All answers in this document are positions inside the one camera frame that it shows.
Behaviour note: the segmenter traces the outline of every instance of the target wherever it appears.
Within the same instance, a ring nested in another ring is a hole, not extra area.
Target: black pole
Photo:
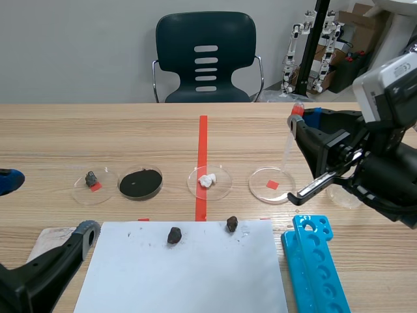
[[[311,66],[313,65],[315,50],[319,44],[329,4],[330,0],[317,0],[315,4],[317,16],[315,18],[314,27],[308,35],[306,48],[302,56],[300,72],[298,73],[297,84],[295,85],[294,90],[294,93],[297,95],[307,96],[308,77],[310,75]]]

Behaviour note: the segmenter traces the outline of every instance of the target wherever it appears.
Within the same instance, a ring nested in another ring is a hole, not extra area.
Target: red cap
[[[304,114],[304,105],[303,105],[303,103],[299,102],[299,103],[294,104],[293,110],[291,111],[291,115],[292,114],[297,114],[297,115],[302,117],[303,114]]]

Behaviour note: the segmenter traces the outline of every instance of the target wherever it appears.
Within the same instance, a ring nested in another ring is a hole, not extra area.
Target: white cotton ball
[[[208,176],[211,178],[213,184],[215,184],[216,183],[216,175],[214,175],[214,174],[208,174]]]
[[[211,183],[212,183],[212,179],[208,175],[201,176],[198,179],[198,181],[200,182],[200,185],[203,186],[203,187],[205,187],[205,188],[210,187],[211,186]]]

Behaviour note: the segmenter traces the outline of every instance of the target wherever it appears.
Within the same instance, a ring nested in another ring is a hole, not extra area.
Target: black chair
[[[193,12],[164,16],[156,26],[158,60],[152,63],[153,87],[158,100],[155,64],[180,76],[180,87],[165,102],[250,102],[236,88],[232,73],[259,61],[261,94],[264,84],[261,58],[255,55],[256,28],[239,12]]]

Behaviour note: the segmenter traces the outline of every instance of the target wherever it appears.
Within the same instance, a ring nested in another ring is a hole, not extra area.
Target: wooden table
[[[317,104],[306,104],[312,107]],[[355,103],[322,103],[357,110]],[[197,164],[199,116],[208,115],[208,163],[224,165],[233,189],[208,202],[208,220],[271,218],[289,312],[296,312],[280,235],[293,228],[294,215],[327,215],[334,231],[330,249],[352,312],[417,311],[417,233],[365,205],[335,206],[325,192],[307,204],[269,205],[252,196],[248,177],[257,168],[278,165],[292,104],[71,104],[0,105],[0,167],[26,175],[16,192],[0,198],[0,262],[23,265],[44,228],[76,226],[86,219],[194,220],[195,198],[186,178]],[[406,135],[414,146],[417,134]],[[94,206],[71,196],[86,167],[108,166],[121,173],[135,164],[153,164],[164,175],[157,197],[129,201],[120,194]],[[300,188],[311,181],[294,145],[289,170]],[[81,266],[55,312],[73,312],[89,260]]]

